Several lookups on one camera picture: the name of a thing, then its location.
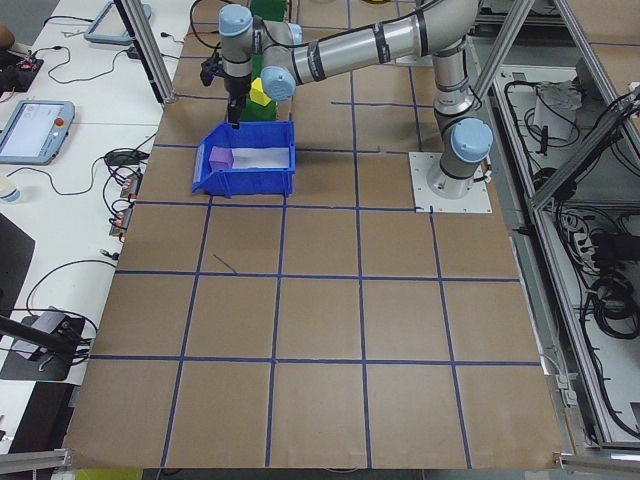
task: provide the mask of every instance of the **blue joint cap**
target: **blue joint cap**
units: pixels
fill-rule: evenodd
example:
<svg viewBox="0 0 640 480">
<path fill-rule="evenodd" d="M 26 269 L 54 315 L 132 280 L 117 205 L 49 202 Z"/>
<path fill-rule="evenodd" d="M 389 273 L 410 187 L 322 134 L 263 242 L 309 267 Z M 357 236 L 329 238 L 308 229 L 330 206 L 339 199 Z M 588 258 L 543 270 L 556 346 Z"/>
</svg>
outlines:
<svg viewBox="0 0 640 480">
<path fill-rule="evenodd" d="M 243 34 L 253 24 L 251 10 L 242 5 L 225 5 L 220 10 L 220 35 L 237 37 Z"/>
<path fill-rule="evenodd" d="M 451 134 L 451 146 L 455 154 L 466 163 L 484 160 L 493 145 L 493 132 L 489 125 L 477 118 L 460 121 Z"/>
<path fill-rule="evenodd" d="M 289 100 L 296 91 L 296 81 L 283 67 L 269 66 L 262 69 L 262 88 L 276 102 Z"/>
<path fill-rule="evenodd" d="M 293 45 L 300 45 L 302 43 L 302 27 L 297 23 L 287 23 L 287 26 L 291 31 Z"/>
</svg>

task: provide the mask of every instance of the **white paper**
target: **white paper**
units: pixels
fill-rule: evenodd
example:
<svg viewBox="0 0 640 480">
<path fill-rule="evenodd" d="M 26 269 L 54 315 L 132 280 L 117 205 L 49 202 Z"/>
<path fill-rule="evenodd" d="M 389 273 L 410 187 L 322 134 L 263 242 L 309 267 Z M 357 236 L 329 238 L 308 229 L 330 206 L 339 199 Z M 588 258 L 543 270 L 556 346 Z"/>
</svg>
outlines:
<svg viewBox="0 0 640 480">
<path fill-rule="evenodd" d="M 289 167 L 289 149 L 286 147 L 233 148 L 231 153 L 234 170 Z"/>
</svg>

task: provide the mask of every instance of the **green block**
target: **green block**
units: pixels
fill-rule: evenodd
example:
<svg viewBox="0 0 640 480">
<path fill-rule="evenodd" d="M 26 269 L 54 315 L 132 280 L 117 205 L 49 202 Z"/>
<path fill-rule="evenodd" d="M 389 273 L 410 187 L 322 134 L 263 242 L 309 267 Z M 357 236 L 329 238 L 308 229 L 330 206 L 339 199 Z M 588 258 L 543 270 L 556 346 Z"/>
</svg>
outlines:
<svg viewBox="0 0 640 480">
<path fill-rule="evenodd" d="M 264 20 L 281 22 L 287 12 L 287 0 L 253 0 L 249 9 Z"/>
<path fill-rule="evenodd" d="M 251 10 L 251 13 L 264 20 L 281 22 L 284 20 L 284 16 L 287 13 L 287 0 L 253 0 L 249 9 Z M 258 78 L 261 71 L 262 57 L 254 55 L 252 78 L 254 80 Z M 240 120 L 245 122 L 260 120 L 271 121 L 275 120 L 276 116 L 276 102 L 271 102 L 266 107 L 263 107 L 262 105 L 252 102 L 251 99 L 247 98 L 247 108 L 242 112 Z"/>
<path fill-rule="evenodd" d="M 276 102 L 263 107 L 247 99 L 247 108 L 240 115 L 240 120 L 243 122 L 272 121 L 276 119 L 277 113 Z"/>
</svg>

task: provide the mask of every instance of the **black monitor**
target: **black monitor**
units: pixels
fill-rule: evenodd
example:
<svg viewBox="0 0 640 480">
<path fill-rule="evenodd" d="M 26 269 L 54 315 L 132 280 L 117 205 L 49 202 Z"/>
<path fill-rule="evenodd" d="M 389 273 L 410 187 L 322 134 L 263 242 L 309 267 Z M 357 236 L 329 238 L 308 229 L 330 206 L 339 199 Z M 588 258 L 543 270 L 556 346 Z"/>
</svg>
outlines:
<svg viewBox="0 0 640 480">
<path fill-rule="evenodd" d="M 36 242 L 0 214 L 0 314 L 15 307 L 29 271 Z"/>
</svg>

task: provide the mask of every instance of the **white table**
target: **white table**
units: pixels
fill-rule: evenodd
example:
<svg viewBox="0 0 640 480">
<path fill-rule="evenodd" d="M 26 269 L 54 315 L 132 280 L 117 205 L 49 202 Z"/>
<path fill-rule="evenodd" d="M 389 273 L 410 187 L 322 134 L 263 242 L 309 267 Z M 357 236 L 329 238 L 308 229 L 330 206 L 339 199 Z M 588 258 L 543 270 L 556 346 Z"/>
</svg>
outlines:
<svg viewBox="0 0 640 480">
<path fill-rule="evenodd" d="M 151 5 L 150 20 L 154 36 L 162 53 L 179 56 L 181 44 L 170 37 L 162 38 L 160 32 L 181 39 L 188 28 L 188 12 L 191 0 L 145 0 Z M 53 15 L 72 15 L 93 18 L 104 6 L 104 0 L 61 0 Z M 52 20 L 42 30 L 34 43 L 34 50 L 54 45 L 71 50 L 71 63 L 54 72 L 60 80 L 84 78 L 108 70 L 113 56 L 124 47 L 90 44 L 82 35 L 65 37 L 63 32 L 83 31 L 86 23 L 74 20 Z M 115 71 L 89 82 L 59 85 L 47 76 L 47 71 L 64 61 L 64 50 L 46 51 L 39 55 L 45 60 L 44 69 L 38 74 L 26 93 L 15 94 L 6 103 L 0 103 L 0 128 L 4 128 L 9 116 L 20 100 L 68 100 L 75 104 L 76 118 L 68 138 L 54 161 L 36 167 L 50 173 L 58 189 L 64 192 L 86 188 L 91 179 L 93 161 L 114 148 L 134 148 L 155 133 L 162 115 L 149 82 L 139 61 L 122 54 L 116 61 Z M 169 74 L 173 77 L 177 61 L 165 59 Z M 152 142 L 142 150 L 149 151 Z M 0 174 L 15 170 L 14 165 L 0 165 Z M 93 189 L 84 195 L 61 197 L 56 195 L 45 175 L 35 172 L 19 172 L 12 177 L 21 191 L 15 204 L 1 204 L 0 213 L 36 240 L 35 253 L 20 293 L 17 307 L 25 305 L 26 296 L 35 283 L 47 272 L 63 263 L 81 259 L 102 259 L 100 249 L 110 252 L 120 250 L 121 244 L 109 236 L 110 214 L 102 199 L 102 187 L 108 172 L 102 162 L 95 169 Z M 111 182 L 107 198 L 118 198 L 120 187 Z M 114 270 L 101 264 L 79 264 L 53 274 L 37 290 L 31 304 L 34 308 L 58 308 L 79 312 L 99 325 Z M 24 312 L 12 315 L 15 320 Z M 84 336 L 92 337 L 93 329 L 85 326 Z M 5 337 L 0 347 L 8 348 L 11 339 Z M 5 352 L 0 352 L 0 364 Z M 79 385 L 85 372 L 85 364 L 73 367 L 66 380 Z M 0 429 L 13 437 L 22 419 L 35 382 L 0 380 Z M 7 453 L 10 440 L 0 442 L 0 454 Z"/>
</svg>

